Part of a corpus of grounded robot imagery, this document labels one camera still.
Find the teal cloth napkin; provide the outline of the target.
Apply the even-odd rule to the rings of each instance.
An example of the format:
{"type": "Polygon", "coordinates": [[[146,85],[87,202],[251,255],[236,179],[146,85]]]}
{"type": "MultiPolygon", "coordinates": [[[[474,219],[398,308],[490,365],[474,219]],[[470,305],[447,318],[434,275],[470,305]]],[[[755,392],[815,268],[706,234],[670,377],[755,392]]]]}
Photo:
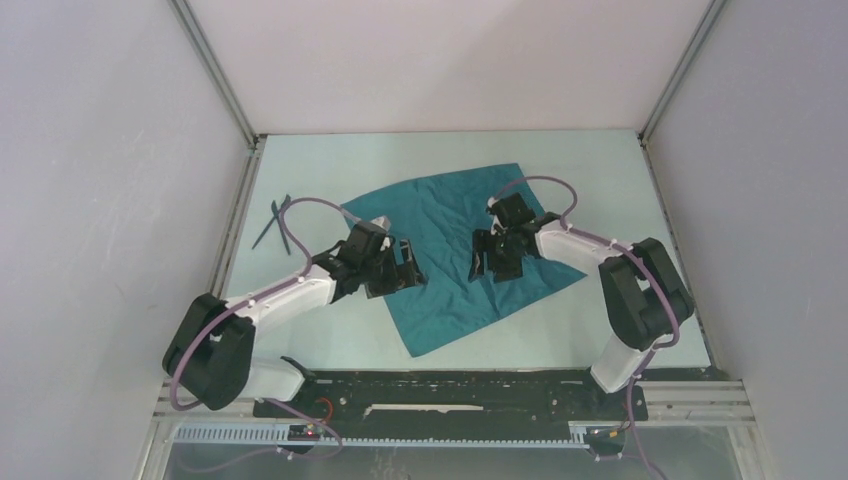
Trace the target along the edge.
{"type": "Polygon", "coordinates": [[[387,216],[392,234],[410,241],[427,283],[386,297],[408,351],[420,357],[512,315],[582,280],[558,262],[526,258],[520,278],[469,281],[472,238],[492,224],[487,201],[523,177],[516,163],[398,182],[355,197],[343,208],[371,220],[387,216]]]}

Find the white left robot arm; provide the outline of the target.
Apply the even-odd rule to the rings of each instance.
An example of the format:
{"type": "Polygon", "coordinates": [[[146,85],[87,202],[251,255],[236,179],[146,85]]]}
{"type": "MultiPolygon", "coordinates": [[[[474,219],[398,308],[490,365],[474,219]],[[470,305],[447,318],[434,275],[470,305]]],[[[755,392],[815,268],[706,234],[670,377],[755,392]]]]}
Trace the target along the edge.
{"type": "Polygon", "coordinates": [[[163,370],[212,411],[238,398],[270,398],[292,416],[311,412],[310,371],[289,357],[258,356],[254,348],[285,322],[359,290],[373,299],[426,285],[410,241],[390,235],[383,222],[355,223],[346,239],[311,256],[304,272],[262,290],[196,297],[165,351],[163,370]]]}

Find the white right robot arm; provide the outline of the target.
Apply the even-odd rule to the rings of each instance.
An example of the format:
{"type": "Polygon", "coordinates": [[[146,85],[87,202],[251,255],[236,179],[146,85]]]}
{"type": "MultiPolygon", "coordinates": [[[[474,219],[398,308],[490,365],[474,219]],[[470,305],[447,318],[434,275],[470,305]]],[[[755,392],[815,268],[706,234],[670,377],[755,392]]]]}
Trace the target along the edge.
{"type": "Polygon", "coordinates": [[[676,345],[694,300],[665,246],[655,238],[627,243],[581,230],[563,215],[536,215],[523,197],[492,198],[488,229],[472,235],[469,279],[490,273],[497,283],[518,279],[527,258],[597,274],[612,334],[589,369],[594,383],[581,392],[585,411],[606,418],[622,403],[620,390],[653,354],[676,345]]]}

